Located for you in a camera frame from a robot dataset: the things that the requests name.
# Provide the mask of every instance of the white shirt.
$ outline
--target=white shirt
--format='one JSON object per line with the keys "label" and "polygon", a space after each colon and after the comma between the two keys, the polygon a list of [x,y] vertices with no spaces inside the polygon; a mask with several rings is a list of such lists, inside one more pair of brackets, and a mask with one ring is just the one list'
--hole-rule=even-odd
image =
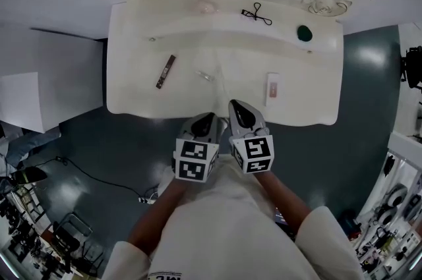
{"label": "white shirt", "polygon": [[196,183],[169,218],[151,260],[118,242],[102,279],[363,279],[328,208],[307,216],[295,242],[273,217],[255,177],[242,174],[230,156],[220,156],[207,183]]}

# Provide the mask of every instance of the white vanity table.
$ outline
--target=white vanity table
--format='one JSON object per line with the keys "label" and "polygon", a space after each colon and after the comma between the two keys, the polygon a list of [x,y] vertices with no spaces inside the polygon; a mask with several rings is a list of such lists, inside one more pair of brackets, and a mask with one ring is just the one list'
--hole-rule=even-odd
{"label": "white vanity table", "polygon": [[[127,0],[112,10],[107,107],[141,117],[227,116],[230,99],[246,101],[269,122],[292,126],[336,122],[343,33],[336,16],[356,0]],[[270,18],[273,25],[240,14]],[[309,42],[298,40],[305,25]],[[177,56],[161,90],[156,83]],[[206,80],[198,72],[213,80]],[[280,74],[280,95],[265,106],[266,75]]]}

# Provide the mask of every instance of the dark gray floor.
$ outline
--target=dark gray floor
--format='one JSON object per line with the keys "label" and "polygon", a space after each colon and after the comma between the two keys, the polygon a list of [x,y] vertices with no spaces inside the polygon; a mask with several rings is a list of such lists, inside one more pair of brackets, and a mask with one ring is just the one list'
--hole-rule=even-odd
{"label": "dark gray floor", "polygon": [[[369,195],[396,116],[399,50],[396,26],[346,36],[336,124],[270,125],[273,171],[312,207],[325,204],[334,215],[359,211]],[[25,165],[62,155],[98,178],[143,192],[160,181],[183,121],[114,115],[103,107],[62,123],[62,137]],[[93,181],[70,165],[53,161],[43,170],[49,177],[36,192],[49,218],[60,221],[76,211],[108,251],[148,207],[132,192]]]}

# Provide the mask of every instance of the green round object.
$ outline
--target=green round object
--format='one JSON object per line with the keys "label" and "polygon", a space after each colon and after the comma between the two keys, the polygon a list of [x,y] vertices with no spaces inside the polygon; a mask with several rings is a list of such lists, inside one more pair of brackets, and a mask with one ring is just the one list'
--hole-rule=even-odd
{"label": "green round object", "polygon": [[299,40],[309,42],[312,40],[312,36],[311,30],[306,26],[302,25],[297,28],[297,37]]}

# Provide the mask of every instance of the sleeve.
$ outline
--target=sleeve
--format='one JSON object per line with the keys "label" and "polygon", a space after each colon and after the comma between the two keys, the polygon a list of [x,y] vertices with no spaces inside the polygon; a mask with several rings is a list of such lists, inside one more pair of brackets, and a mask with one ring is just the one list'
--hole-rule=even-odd
{"label": "sleeve", "polygon": [[144,280],[150,264],[148,256],[139,248],[119,241],[113,248],[102,280]]}
{"label": "sleeve", "polygon": [[305,218],[295,243],[321,279],[364,279],[350,241],[325,206]]}

